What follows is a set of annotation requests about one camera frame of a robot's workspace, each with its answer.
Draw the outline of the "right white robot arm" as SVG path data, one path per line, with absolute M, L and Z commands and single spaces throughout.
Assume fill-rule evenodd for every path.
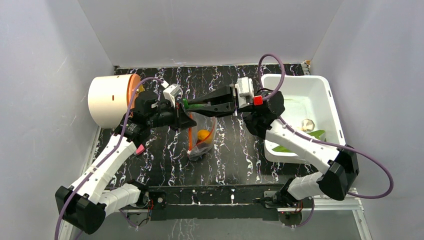
M 247 113 L 243 121 L 252 135 L 287 148 L 318 170 L 290 178 L 274 195 L 274 203 L 295 207 L 301 200 L 316 195 L 342 201 L 359 174 L 353 148 L 320 141 L 280 119 L 285 111 L 280 91 L 261 89 L 253 93 L 235 84 L 195 99 L 183 99 L 182 103 L 186 112 L 207 117 Z

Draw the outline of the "clear zip top bag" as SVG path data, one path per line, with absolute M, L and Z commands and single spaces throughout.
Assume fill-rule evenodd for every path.
M 188 129 L 187 157 L 190 161 L 198 161 L 214 146 L 217 131 L 217 118 L 201 115 L 196 112 L 189 114 L 196 126 Z

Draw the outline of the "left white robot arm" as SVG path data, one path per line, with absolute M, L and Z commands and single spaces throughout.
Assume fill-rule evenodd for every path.
M 57 227 L 66 221 L 86 234 L 93 234 L 115 211 L 129 205 L 146 207 L 149 188 L 136 180 L 109 192 L 104 190 L 131 155 L 144 151 L 144 141 L 151 129 L 169 127 L 178 131 L 196 126 L 188 115 L 190 104 L 186 99 L 158 101 L 153 92 L 144 91 L 132 95 L 130 102 L 98 158 L 69 187 L 61 186 L 56 191 Z

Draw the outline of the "green chili pepper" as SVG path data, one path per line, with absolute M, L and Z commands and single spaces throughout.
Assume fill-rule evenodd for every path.
M 183 98 L 182 103 L 184 108 L 187 109 L 196 109 L 210 106 L 208 103 L 189 103 L 187 99 Z

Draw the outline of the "orange fruit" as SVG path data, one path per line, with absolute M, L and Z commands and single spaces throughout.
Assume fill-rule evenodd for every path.
M 206 129 L 201 129 L 197 132 L 198 143 L 210 144 L 213 141 L 213 138 L 213 134 Z

